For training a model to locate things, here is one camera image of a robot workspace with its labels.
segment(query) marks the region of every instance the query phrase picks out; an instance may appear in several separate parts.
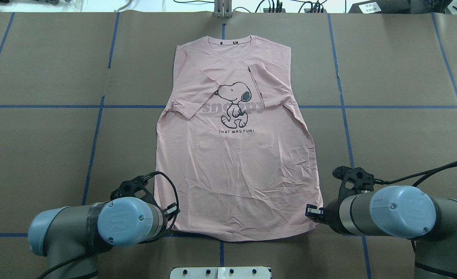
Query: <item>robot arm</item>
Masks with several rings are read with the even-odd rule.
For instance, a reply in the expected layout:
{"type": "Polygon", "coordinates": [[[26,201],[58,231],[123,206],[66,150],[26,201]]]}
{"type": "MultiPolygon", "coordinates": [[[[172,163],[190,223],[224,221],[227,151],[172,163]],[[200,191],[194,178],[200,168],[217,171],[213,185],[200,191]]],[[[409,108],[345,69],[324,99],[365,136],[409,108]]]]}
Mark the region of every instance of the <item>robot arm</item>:
{"type": "Polygon", "coordinates": [[[168,220],[177,217],[179,208],[177,203],[164,210],[158,207],[144,187],[152,176],[154,173],[122,182],[110,202],[38,214],[29,227],[28,239],[32,252],[47,257],[50,267],[39,278],[51,273],[55,279],[97,279],[97,254],[113,246],[153,242],[165,235],[168,220]],[[146,195],[139,199],[135,193],[140,189],[146,195]]]}
{"type": "Polygon", "coordinates": [[[343,172],[336,169],[335,177],[355,186],[347,189],[343,183],[342,195],[325,208],[308,205],[310,219],[341,234],[413,240],[415,279],[457,278],[456,200],[430,197],[412,186],[388,186],[374,193],[367,182],[374,181],[373,175],[363,169],[347,168],[344,176],[337,173],[343,172]]]}

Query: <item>label sticker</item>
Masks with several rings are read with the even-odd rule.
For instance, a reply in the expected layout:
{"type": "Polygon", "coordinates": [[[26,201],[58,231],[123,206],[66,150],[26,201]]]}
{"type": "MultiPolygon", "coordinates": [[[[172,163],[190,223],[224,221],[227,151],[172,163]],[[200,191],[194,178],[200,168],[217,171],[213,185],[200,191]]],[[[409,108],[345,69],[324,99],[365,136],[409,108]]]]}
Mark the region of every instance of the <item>label sticker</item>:
{"type": "Polygon", "coordinates": [[[377,2],[367,3],[363,5],[359,5],[359,8],[363,12],[363,14],[371,14],[377,11],[382,11],[378,6],[377,2]]]}

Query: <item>snoopy graphic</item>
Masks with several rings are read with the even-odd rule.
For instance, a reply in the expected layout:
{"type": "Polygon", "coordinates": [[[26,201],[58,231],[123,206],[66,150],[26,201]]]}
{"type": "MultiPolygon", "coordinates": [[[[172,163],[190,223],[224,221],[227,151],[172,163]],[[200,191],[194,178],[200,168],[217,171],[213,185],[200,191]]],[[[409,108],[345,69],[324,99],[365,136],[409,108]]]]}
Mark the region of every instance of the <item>snoopy graphic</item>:
{"type": "Polygon", "coordinates": [[[245,127],[247,124],[247,113],[242,110],[239,103],[246,103],[251,100],[251,90],[249,90],[249,87],[241,81],[231,85],[224,84],[215,91],[215,95],[230,102],[230,106],[227,108],[227,115],[221,117],[222,123],[231,129],[245,127]]]}

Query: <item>black strap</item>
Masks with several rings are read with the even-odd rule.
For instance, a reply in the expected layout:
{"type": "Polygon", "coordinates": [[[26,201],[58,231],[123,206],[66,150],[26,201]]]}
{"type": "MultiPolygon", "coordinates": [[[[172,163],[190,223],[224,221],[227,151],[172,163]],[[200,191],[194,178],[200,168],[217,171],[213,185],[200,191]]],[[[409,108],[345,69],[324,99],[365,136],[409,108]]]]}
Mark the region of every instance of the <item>black strap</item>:
{"type": "Polygon", "coordinates": [[[454,272],[449,272],[446,270],[439,270],[436,268],[429,267],[428,265],[423,265],[422,263],[418,263],[418,262],[414,262],[414,266],[419,269],[426,270],[427,272],[431,272],[431,273],[439,274],[439,275],[442,275],[445,277],[457,279],[457,273],[454,273],[454,272]]]}
{"type": "Polygon", "coordinates": [[[78,277],[73,277],[73,278],[70,278],[70,279],[91,279],[91,278],[94,278],[98,276],[98,271],[96,270],[95,272],[91,272],[90,274],[86,274],[86,275],[82,275],[82,276],[78,276],[78,277]]]}

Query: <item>shirt neckline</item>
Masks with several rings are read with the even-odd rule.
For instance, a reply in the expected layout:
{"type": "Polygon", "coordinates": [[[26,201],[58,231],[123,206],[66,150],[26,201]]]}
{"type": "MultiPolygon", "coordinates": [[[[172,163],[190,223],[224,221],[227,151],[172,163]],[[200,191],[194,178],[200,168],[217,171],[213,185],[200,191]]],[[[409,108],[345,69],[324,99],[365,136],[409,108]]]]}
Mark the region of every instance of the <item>shirt neckline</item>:
{"type": "Polygon", "coordinates": [[[222,40],[222,39],[216,39],[213,37],[206,36],[203,38],[203,43],[204,46],[207,48],[208,52],[212,55],[215,55],[219,58],[225,59],[225,60],[237,60],[237,59],[242,59],[248,56],[254,49],[254,46],[256,44],[256,37],[254,35],[249,35],[248,37],[244,37],[241,39],[232,39],[232,40],[222,40]],[[244,43],[249,43],[249,48],[246,49],[243,53],[239,55],[224,55],[222,53],[218,53],[217,51],[213,50],[211,48],[210,44],[227,44],[229,46],[232,46],[236,42],[236,44],[244,44],[244,43]]]}

